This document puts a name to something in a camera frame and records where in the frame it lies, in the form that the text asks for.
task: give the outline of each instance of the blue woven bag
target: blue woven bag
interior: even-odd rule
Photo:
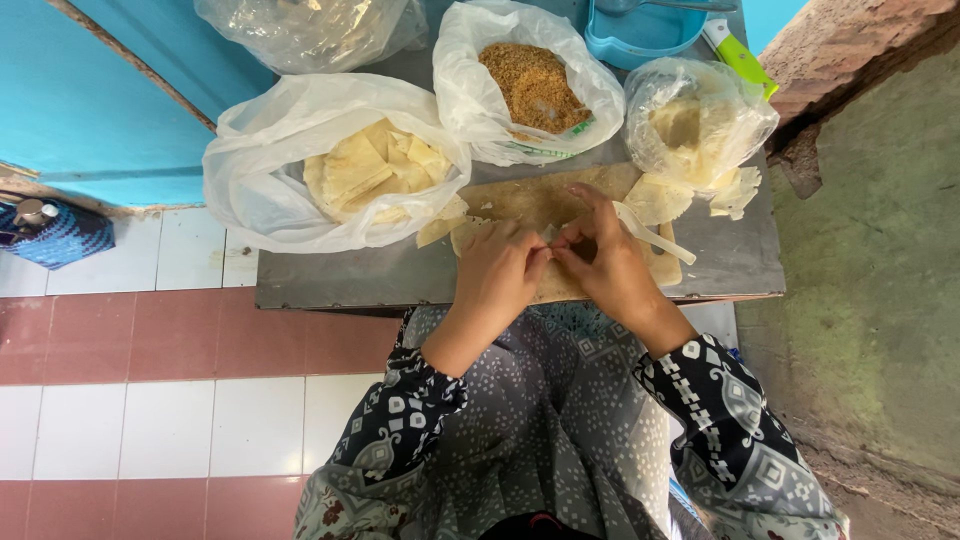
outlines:
[[[16,203],[7,201],[27,197],[9,191],[0,191],[0,194],[7,195],[0,199],[0,249],[4,251],[57,270],[116,246],[112,221],[63,201],[46,198],[40,200],[54,205],[60,213],[51,218],[36,236],[16,239],[20,229],[13,224]]]

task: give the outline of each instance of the metal spoon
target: metal spoon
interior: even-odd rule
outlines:
[[[698,12],[729,13],[736,11],[735,4],[725,4],[723,2],[681,2],[679,0],[640,0],[639,6],[643,4],[654,4],[656,6],[666,6],[667,8],[680,8],[682,10],[696,10]]]
[[[641,4],[656,4],[666,6],[667,8],[680,8],[682,10],[697,10],[700,12],[735,12],[735,4],[726,4],[723,2],[682,2],[679,0],[595,0],[593,7],[606,13],[607,15],[619,17],[632,12]]]

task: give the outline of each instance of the small bottle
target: small bottle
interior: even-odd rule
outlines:
[[[39,199],[26,199],[16,205],[16,218],[13,223],[17,226],[27,226],[34,231],[39,231],[58,214],[60,214],[60,209],[54,205],[44,204]]]

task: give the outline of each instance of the hand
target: hand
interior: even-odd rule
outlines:
[[[610,198],[592,185],[571,184],[590,212],[561,229],[553,255],[611,319],[640,338],[659,358],[697,336],[680,310],[660,292],[643,260],[639,241],[616,217]],[[597,255],[587,263],[570,249],[590,238]]]
[[[543,238],[514,220],[490,223],[467,240],[453,306],[420,348],[423,359],[461,377],[533,300],[549,259]]]

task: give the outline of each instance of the cutting board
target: cutting board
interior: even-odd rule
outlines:
[[[639,178],[639,169],[631,162],[625,162],[495,184],[471,185],[461,189],[458,194],[470,206],[469,215],[491,220],[516,219],[521,225],[542,232],[548,225],[559,229],[577,216],[587,213],[587,205],[564,189],[566,184],[591,184],[611,199],[622,201]],[[660,225],[660,235],[674,241],[672,223]],[[683,279],[676,257],[668,253],[657,255],[650,244],[638,241],[642,246],[643,259],[658,285],[674,285]],[[533,303],[583,300],[587,297],[560,263],[550,260]]]

